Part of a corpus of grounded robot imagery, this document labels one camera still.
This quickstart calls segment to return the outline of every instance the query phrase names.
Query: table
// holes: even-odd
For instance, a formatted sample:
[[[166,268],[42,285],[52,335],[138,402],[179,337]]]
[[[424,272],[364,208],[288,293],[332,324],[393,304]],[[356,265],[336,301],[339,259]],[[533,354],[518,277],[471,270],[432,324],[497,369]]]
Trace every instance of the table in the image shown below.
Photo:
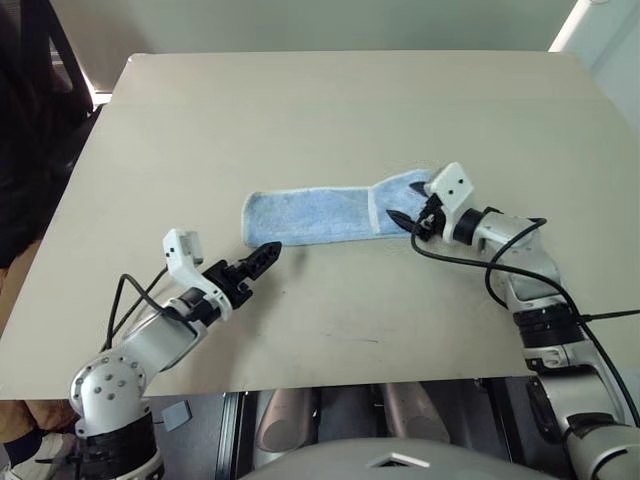
[[[102,343],[118,275],[150,281],[170,228],[200,233],[206,265],[235,260],[255,190],[371,185],[452,161],[479,208],[549,219],[543,242],[585,312],[636,306],[638,150],[575,58],[132,56],[2,337],[0,398],[66,396]],[[286,248],[254,298],[148,392],[525,375],[482,277],[418,257],[407,239]],[[178,292],[167,281],[157,298]],[[636,319],[593,328],[619,366],[640,364]]]

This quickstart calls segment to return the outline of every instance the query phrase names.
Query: blue towel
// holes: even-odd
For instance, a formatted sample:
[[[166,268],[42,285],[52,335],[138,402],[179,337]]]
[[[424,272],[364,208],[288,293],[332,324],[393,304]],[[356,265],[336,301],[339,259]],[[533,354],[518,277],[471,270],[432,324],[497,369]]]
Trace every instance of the blue towel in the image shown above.
[[[242,238],[257,247],[274,241],[309,245],[407,236],[386,211],[417,217],[426,198],[409,185],[428,179],[426,170],[411,170],[372,187],[256,192],[244,206]]]

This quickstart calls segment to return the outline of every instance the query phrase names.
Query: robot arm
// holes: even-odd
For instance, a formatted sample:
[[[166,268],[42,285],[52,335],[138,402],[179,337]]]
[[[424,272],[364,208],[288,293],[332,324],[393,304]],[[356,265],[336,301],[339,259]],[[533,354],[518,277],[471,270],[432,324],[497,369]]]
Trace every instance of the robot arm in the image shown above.
[[[122,342],[98,354],[76,374],[70,401],[81,416],[83,474],[93,479],[159,479],[151,409],[142,399],[160,372],[177,364],[207,335],[218,318],[228,320],[277,259],[281,244],[268,243],[238,266],[224,260],[200,274],[203,257],[195,232],[171,230],[163,241],[168,270],[186,291],[129,331]]]
[[[532,220],[473,208],[473,184],[453,163],[425,185],[431,225],[448,243],[474,247],[487,261]],[[555,262],[533,230],[504,251],[499,263],[561,284]],[[562,295],[533,278],[498,271],[502,298],[524,345],[536,423],[551,442],[564,442],[580,480],[635,478],[640,465],[640,429],[624,425],[624,410],[594,343],[585,337]]]

